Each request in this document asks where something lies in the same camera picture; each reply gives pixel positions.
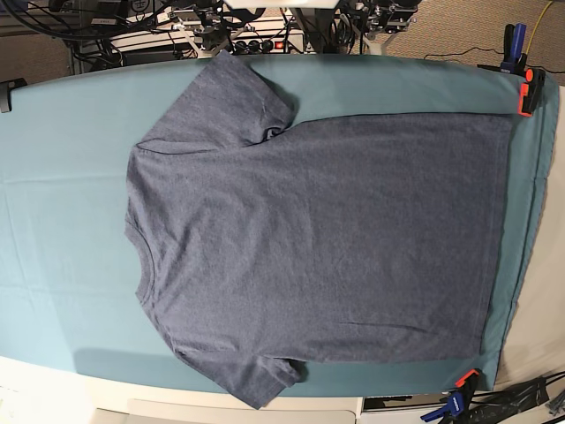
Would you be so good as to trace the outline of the blue-grey heathered T-shirt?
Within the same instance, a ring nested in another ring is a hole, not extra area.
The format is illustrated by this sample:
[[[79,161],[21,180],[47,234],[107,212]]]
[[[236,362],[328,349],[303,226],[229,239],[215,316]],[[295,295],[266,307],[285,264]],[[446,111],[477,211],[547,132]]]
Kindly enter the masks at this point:
[[[293,117],[221,54],[132,148],[125,233],[166,345],[255,408],[303,362],[477,355],[511,118]]]

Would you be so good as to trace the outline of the white power strip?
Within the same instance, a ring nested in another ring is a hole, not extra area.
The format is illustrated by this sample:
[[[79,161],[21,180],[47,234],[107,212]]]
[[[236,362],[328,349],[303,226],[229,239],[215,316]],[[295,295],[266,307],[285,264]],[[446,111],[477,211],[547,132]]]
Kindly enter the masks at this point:
[[[204,38],[187,28],[125,34],[112,38],[110,42],[121,53],[165,48],[184,51],[196,48],[204,55],[207,54],[204,49]],[[301,53],[305,50],[305,36],[301,30],[290,27],[255,31],[244,28],[234,32],[228,41],[215,43],[212,49],[220,47],[235,49],[242,54],[282,54],[291,51]]]

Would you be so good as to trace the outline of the white drawer unit front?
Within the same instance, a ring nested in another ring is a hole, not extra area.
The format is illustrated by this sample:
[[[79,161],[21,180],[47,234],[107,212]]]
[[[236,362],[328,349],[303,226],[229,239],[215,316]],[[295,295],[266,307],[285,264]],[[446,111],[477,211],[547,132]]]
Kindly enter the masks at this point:
[[[182,405],[130,399],[123,412],[96,409],[91,423],[420,423],[428,407],[401,407],[364,413],[361,400],[330,398],[287,402],[272,409]]]

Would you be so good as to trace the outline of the teal table cloth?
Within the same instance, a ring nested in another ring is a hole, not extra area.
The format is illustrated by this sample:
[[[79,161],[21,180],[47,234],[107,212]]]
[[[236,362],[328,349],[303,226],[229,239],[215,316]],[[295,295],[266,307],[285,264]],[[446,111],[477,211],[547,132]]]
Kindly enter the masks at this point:
[[[515,113],[520,81],[469,66],[397,57],[248,57],[304,122],[362,113]],[[178,360],[135,296],[139,259],[124,235],[133,144],[203,69],[133,66],[19,88],[1,117],[1,353],[104,379],[215,392]],[[494,383],[501,349],[549,213],[564,90],[548,79],[535,114],[517,117],[499,275],[482,351],[470,360],[312,364],[290,397],[433,393],[472,367]]]

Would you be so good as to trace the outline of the orange blue clamp bottom right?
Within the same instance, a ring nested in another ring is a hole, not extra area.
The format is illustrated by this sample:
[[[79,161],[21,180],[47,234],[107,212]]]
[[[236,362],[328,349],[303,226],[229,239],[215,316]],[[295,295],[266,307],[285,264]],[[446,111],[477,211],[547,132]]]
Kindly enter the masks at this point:
[[[469,412],[469,406],[478,387],[481,371],[473,368],[456,381],[445,400],[445,405],[420,417],[424,423],[456,423]]]

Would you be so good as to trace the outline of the orange black clamp top right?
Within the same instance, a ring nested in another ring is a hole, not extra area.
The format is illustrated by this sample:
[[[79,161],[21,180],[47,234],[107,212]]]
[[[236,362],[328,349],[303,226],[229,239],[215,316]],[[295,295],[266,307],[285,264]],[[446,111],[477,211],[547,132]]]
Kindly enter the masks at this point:
[[[538,106],[546,82],[546,72],[540,69],[527,69],[525,82],[520,86],[517,112],[523,117],[531,117]]]

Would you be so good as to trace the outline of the blue black clamp top right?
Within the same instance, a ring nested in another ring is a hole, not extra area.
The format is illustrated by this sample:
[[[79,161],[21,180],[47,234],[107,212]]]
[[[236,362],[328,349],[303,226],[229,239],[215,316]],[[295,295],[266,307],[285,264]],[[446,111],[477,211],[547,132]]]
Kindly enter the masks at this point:
[[[504,30],[503,59],[501,71],[515,75],[525,75],[527,55],[523,53],[526,25],[507,24]]]

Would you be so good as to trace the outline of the black bag bottom right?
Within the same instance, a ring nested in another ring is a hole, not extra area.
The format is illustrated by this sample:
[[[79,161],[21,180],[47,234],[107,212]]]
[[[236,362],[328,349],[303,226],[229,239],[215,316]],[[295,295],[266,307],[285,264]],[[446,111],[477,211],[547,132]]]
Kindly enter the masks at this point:
[[[520,382],[504,390],[476,395],[463,423],[502,423],[519,413],[551,403],[547,389],[563,379],[564,372],[560,372]]]

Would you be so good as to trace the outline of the black clamp left edge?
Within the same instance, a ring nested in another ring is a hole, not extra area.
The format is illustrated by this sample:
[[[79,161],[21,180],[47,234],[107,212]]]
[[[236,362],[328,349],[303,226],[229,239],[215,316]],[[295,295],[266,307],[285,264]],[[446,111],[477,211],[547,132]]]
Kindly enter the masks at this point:
[[[0,83],[0,110],[2,113],[12,110],[11,92],[26,86],[27,82],[24,78],[10,79]]]

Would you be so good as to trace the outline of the white overhead mount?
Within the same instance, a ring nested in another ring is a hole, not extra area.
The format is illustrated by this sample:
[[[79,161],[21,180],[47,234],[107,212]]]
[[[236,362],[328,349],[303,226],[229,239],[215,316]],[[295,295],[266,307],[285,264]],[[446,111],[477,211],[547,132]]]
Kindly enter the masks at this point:
[[[234,9],[256,8],[306,8],[306,9],[334,9],[339,0],[224,0]]]

